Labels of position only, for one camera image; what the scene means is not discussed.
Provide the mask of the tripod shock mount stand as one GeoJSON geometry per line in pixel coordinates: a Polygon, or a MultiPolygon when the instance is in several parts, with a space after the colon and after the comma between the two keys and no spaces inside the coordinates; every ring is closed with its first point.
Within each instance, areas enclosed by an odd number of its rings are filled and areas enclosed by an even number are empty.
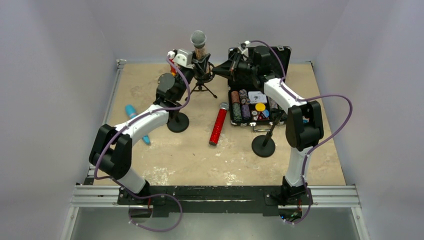
{"type": "Polygon", "coordinates": [[[191,93],[194,92],[209,92],[215,99],[218,98],[207,86],[207,83],[210,83],[215,74],[212,72],[214,65],[212,63],[206,68],[206,70],[201,69],[198,66],[193,66],[194,70],[194,79],[196,80],[195,86],[190,90],[191,93]]]}

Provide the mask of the silver glitter microphone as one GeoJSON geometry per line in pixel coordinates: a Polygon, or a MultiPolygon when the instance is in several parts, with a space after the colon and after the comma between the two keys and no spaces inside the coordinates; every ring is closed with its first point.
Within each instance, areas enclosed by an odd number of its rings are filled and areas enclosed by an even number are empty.
{"type": "Polygon", "coordinates": [[[200,60],[205,54],[208,54],[206,50],[207,37],[201,30],[195,30],[190,36],[190,42],[194,46],[195,59],[200,60]]]}

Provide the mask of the clip microphone stand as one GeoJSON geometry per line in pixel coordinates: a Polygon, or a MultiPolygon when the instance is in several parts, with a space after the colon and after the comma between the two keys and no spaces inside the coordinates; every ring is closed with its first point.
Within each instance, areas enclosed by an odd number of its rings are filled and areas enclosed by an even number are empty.
{"type": "Polygon", "coordinates": [[[190,124],[188,116],[182,112],[178,112],[174,118],[168,120],[167,128],[173,133],[184,132],[190,124]]]}
{"type": "Polygon", "coordinates": [[[252,151],[261,158],[268,158],[275,152],[276,145],[272,140],[273,132],[275,127],[279,124],[285,112],[283,110],[277,110],[272,115],[272,126],[265,135],[259,135],[252,140],[251,148],[252,151]]]}

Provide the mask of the blue toy microphone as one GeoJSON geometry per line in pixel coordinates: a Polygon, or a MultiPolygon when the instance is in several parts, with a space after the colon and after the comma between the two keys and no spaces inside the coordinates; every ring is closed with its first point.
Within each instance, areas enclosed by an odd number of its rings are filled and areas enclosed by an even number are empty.
{"type": "MultiPolygon", "coordinates": [[[[136,111],[136,109],[134,108],[134,106],[133,105],[131,105],[131,104],[127,104],[126,106],[125,106],[125,113],[126,113],[126,115],[128,116],[128,118],[131,120],[131,119],[133,119],[133,118],[135,118],[137,115],[138,115],[138,113],[137,113],[137,111],[136,111]]],[[[142,141],[146,144],[146,145],[150,145],[151,144],[151,141],[150,141],[150,138],[149,138],[149,136],[148,135],[145,135],[145,136],[143,136],[142,137],[142,141]]]]}

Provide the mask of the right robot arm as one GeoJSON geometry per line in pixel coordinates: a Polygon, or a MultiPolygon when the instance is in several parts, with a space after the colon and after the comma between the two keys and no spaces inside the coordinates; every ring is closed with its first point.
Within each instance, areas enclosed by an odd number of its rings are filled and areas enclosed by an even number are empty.
{"type": "Polygon", "coordinates": [[[302,100],[285,84],[286,71],[274,47],[259,45],[235,50],[212,72],[233,82],[250,80],[280,106],[275,116],[279,122],[286,115],[285,137],[291,150],[280,192],[274,198],[283,202],[305,195],[311,153],[324,136],[320,103],[302,100]]]}

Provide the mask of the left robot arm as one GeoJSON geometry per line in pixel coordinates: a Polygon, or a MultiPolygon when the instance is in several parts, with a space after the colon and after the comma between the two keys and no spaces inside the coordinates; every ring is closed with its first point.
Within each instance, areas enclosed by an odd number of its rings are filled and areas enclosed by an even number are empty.
{"type": "Polygon", "coordinates": [[[116,181],[128,192],[146,199],[150,194],[150,184],[132,168],[133,146],[155,129],[167,126],[173,133],[185,131],[190,124],[188,116],[180,110],[180,100],[184,94],[191,94],[192,79],[200,80],[209,76],[210,54],[198,56],[194,51],[172,50],[166,61],[176,71],[176,75],[164,73],[158,79],[155,100],[147,110],[127,120],[111,126],[102,125],[95,137],[89,155],[89,162],[94,166],[94,178],[101,180],[99,171],[105,178],[116,181]]]}

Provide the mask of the black poker chip case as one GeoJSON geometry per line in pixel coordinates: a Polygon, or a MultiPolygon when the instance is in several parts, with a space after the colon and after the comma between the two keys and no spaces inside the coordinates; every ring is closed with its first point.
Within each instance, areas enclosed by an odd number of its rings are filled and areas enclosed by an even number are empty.
{"type": "MultiPolygon", "coordinates": [[[[238,52],[238,49],[230,48],[228,50],[228,57],[233,51],[238,52]]],[[[266,110],[258,112],[255,109],[256,104],[250,104],[248,92],[260,91],[260,84],[265,80],[282,78],[283,74],[287,73],[291,53],[292,49],[289,46],[278,45],[272,46],[271,49],[263,45],[248,47],[248,58],[243,56],[242,60],[260,65],[258,72],[259,81],[253,83],[245,77],[240,78],[236,82],[232,79],[227,80],[232,125],[245,127],[247,125],[260,126],[273,124],[272,115],[277,110],[283,110],[283,108],[274,99],[267,96],[267,103],[264,103],[266,110]]]]}

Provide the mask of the red yellow toy block car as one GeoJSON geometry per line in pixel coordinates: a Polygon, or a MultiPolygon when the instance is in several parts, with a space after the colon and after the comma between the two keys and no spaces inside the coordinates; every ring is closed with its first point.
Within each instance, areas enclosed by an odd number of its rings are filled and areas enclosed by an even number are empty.
{"type": "Polygon", "coordinates": [[[170,65],[170,73],[175,77],[178,72],[177,72],[178,66],[175,64],[171,64],[170,65]]]}

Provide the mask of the white card deck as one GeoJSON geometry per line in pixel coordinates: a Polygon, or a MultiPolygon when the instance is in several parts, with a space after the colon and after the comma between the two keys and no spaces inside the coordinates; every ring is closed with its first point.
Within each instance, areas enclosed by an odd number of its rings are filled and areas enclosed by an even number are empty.
{"type": "Polygon", "coordinates": [[[258,104],[263,103],[266,104],[268,102],[268,98],[261,91],[248,91],[248,98],[250,100],[250,104],[258,104]]]}

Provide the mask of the yellow poker chip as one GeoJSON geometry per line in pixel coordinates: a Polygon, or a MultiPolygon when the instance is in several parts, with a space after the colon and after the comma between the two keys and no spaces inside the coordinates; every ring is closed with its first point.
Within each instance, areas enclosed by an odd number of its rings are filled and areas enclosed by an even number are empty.
{"type": "Polygon", "coordinates": [[[256,110],[257,112],[263,112],[264,110],[266,110],[266,106],[265,106],[265,104],[264,104],[264,103],[257,103],[257,104],[255,105],[255,110],[256,110]]]}

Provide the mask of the red glitter microphone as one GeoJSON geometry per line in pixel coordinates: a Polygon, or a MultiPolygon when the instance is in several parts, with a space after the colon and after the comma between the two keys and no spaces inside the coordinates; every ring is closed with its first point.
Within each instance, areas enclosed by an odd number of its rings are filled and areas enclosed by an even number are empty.
{"type": "Polygon", "coordinates": [[[219,142],[219,138],[222,132],[222,128],[226,119],[227,112],[229,110],[229,103],[222,102],[219,106],[219,111],[209,138],[209,144],[216,146],[219,142]]]}

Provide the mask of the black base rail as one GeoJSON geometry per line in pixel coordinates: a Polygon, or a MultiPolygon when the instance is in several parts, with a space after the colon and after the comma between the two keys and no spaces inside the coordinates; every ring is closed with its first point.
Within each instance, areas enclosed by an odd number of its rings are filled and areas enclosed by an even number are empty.
{"type": "Polygon", "coordinates": [[[155,197],[137,199],[112,185],[77,185],[71,206],[80,208],[143,209],[154,217],[170,213],[261,214],[264,217],[290,216],[314,208],[356,208],[360,206],[354,186],[311,186],[307,195],[288,200],[274,198],[279,186],[152,186],[155,197]]]}

